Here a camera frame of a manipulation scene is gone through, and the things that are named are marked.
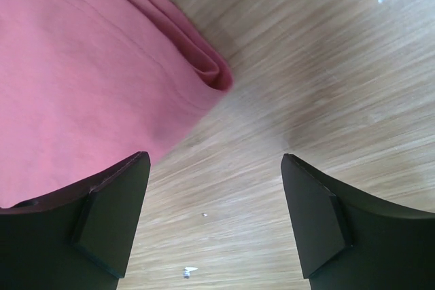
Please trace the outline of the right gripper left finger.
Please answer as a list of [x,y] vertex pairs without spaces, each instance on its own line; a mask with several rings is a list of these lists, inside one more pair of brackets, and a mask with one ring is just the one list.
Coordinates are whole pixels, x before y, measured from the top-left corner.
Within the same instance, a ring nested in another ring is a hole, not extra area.
[[150,175],[140,151],[108,169],[1,210],[2,289],[116,289]]

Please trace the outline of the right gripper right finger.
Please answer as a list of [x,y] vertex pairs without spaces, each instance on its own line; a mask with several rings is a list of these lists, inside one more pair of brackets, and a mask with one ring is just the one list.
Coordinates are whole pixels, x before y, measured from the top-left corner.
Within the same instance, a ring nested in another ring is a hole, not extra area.
[[370,195],[292,154],[281,175],[312,289],[434,288],[433,213]]

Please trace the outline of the pink t shirt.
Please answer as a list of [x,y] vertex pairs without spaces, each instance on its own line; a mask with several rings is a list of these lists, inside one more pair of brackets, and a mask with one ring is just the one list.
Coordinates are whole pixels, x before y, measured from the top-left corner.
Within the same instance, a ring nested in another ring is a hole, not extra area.
[[231,87],[170,0],[1,0],[1,206],[159,161]]

